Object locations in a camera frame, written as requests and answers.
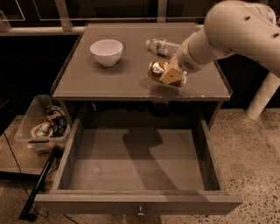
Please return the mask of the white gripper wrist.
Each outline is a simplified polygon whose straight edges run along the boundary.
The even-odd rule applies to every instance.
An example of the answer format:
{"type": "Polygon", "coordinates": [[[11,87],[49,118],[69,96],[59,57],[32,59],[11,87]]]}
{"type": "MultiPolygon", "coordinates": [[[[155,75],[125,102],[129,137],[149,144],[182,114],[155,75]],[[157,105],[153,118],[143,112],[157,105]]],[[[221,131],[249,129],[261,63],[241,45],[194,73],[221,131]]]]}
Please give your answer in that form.
{"type": "MultiPolygon", "coordinates": [[[[182,42],[174,57],[169,60],[169,64],[172,67],[180,67],[188,73],[196,73],[209,64],[211,59],[206,58],[205,55],[202,55],[201,59],[196,59],[194,53],[189,49],[190,41],[187,38],[182,42]]],[[[159,81],[166,85],[182,86],[184,84],[184,73],[176,68],[171,68],[161,75],[159,81]]]]}

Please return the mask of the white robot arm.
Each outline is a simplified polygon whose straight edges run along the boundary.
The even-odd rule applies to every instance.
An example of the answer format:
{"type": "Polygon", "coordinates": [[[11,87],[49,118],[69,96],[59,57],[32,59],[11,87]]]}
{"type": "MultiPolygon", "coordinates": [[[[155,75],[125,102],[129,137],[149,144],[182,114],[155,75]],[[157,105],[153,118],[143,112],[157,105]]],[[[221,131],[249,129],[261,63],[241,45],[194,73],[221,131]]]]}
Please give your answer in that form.
{"type": "Polygon", "coordinates": [[[255,120],[280,86],[280,29],[274,11],[265,4],[217,3],[206,14],[203,27],[182,42],[159,80],[185,82],[188,73],[233,54],[250,58],[269,71],[246,110],[255,120]]]}

